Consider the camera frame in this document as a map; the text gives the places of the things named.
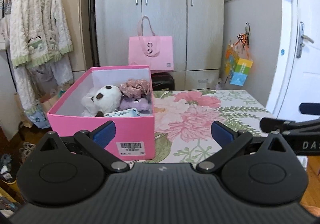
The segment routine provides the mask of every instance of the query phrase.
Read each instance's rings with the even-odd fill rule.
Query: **triangular cutout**
[[[40,151],[50,151],[58,149],[58,146],[53,138],[48,138],[44,145],[41,147]]]
[[[282,143],[279,141],[278,138],[274,138],[272,140],[268,150],[285,152],[285,148],[283,147]]]

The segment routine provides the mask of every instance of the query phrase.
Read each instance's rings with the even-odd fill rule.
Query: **ribbed black surface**
[[[77,205],[27,204],[10,218],[14,224],[309,224],[314,219],[298,203],[261,208],[237,201],[215,176],[182,163],[136,163],[129,172],[111,175],[97,194]]]

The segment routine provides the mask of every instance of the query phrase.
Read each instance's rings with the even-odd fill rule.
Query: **pink shopping bag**
[[[143,36],[142,23],[147,19],[153,36]],[[171,36],[156,36],[147,16],[138,22],[138,36],[129,38],[129,65],[147,65],[152,73],[173,70]]]

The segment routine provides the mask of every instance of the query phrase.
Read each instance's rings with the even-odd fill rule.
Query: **pink cardboard box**
[[[73,136],[80,130],[92,131],[107,121],[113,121],[116,135],[105,149],[121,160],[147,160],[155,157],[155,118],[153,95],[150,115],[141,117],[81,117],[85,107],[81,99],[93,87],[120,85],[128,79],[145,79],[150,82],[149,66],[116,66],[90,68],[85,72],[48,111],[50,125],[59,136]],[[120,155],[120,143],[142,143],[144,155]]]

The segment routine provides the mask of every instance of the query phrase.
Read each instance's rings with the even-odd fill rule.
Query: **black bag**
[[[168,72],[151,75],[153,90],[174,90],[174,79]]]

